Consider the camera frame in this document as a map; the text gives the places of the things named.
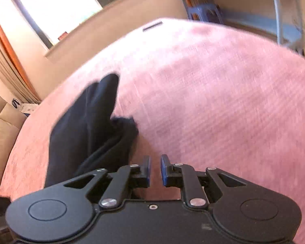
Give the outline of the navy hoodie with white stripes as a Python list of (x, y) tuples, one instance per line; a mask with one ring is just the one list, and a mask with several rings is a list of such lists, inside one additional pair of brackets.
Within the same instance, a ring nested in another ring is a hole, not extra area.
[(53, 127), (45, 187), (128, 165), (139, 131), (134, 118), (112, 115), (118, 85), (115, 73), (90, 84)]

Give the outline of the pink quilted bedspread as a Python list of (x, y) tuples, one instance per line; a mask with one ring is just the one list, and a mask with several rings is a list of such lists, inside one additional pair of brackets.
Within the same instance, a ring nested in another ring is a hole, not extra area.
[(162, 154), (199, 171), (213, 166), (296, 201), (295, 242), (305, 243), (305, 58), (222, 25), (155, 22), (110, 44), (42, 101), (20, 130), (0, 193), (14, 200), (43, 188), (53, 126), (89, 84), (115, 72), (114, 115), (139, 128), (131, 161), (151, 157), (151, 186), (140, 196), (180, 196), (162, 185)]

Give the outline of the white box near headboard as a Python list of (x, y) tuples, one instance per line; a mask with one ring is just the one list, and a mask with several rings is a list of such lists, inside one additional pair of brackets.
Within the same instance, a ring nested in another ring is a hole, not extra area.
[(13, 99), (11, 104), (13, 105), (13, 107), (15, 109), (22, 112), (27, 117), (29, 115), (31, 115), (33, 112), (35, 112), (37, 107), (39, 107), (39, 105), (36, 103), (22, 103), (22, 102), (19, 102), (18, 99)]

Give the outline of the black remote on bed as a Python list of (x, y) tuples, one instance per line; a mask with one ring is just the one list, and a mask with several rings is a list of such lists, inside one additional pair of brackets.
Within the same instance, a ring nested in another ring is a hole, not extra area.
[(152, 29), (152, 28), (155, 28), (156, 26), (159, 26), (159, 25), (161, 25), (161, 24), (163, 24), (162, 21), (160, 21), (160, 22), (155, 22), (155, 23), (153, 23), (153, 24), (151, 24), (151, 25), (148, 25), (148, 26), (144, 27), (144, 28), (143, 28), (143, 31), (145, 32), (145, 31), (150, 30), (150, 29)]

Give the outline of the beige upholstered headboard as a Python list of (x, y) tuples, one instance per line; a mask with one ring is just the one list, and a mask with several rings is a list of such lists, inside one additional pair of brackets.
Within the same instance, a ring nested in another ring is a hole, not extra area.
[(26, 116), (0, 96), (0, 184)]

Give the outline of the blue plastic stool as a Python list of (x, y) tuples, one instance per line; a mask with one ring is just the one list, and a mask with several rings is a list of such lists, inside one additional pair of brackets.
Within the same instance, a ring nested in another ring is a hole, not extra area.
[(219, 7), (213, 3), (199, 4), (186, 8), (188, 19), (201, 22), (224, 24)]

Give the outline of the left beige orange curtain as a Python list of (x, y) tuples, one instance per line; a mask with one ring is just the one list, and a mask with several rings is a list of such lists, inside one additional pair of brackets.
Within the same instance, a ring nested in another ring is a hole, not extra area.
[(22, 102), (41, 102), (0, 25), (0, 80)]

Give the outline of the light blue chair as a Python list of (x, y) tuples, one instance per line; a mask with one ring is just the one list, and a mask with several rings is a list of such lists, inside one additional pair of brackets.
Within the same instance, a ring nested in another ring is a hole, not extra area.
[(304, 22), (301, 0), (273, 0), (277, 43), (304, 54)]

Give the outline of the window with dark frame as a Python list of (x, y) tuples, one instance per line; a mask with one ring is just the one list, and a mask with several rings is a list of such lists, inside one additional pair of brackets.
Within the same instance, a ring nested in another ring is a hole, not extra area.
[(12, 0), (50, 49), (115, 0)]

